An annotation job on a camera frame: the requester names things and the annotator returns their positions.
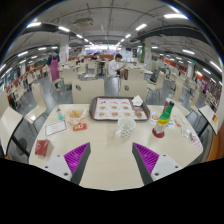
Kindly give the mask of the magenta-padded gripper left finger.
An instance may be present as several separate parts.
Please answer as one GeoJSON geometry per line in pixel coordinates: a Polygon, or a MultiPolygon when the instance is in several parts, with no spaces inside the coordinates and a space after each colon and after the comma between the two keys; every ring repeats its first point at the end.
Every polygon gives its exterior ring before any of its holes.
{"type": "Polygon", "coordinates": [[[85,143],[64,155],[51,158],[43,169],[79,185],[90,153],[90,143],[85,143]]]}

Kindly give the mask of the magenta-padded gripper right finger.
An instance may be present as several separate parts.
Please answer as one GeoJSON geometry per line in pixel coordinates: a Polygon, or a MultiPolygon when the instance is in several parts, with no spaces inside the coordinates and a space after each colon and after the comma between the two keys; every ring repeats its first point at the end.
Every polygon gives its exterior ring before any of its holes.
{"type": "Polygon", "coordinates": [[[138,143],[132,145],[132,153],[145,185],[182,169],[169,155],[159,155],[138,143]]]}

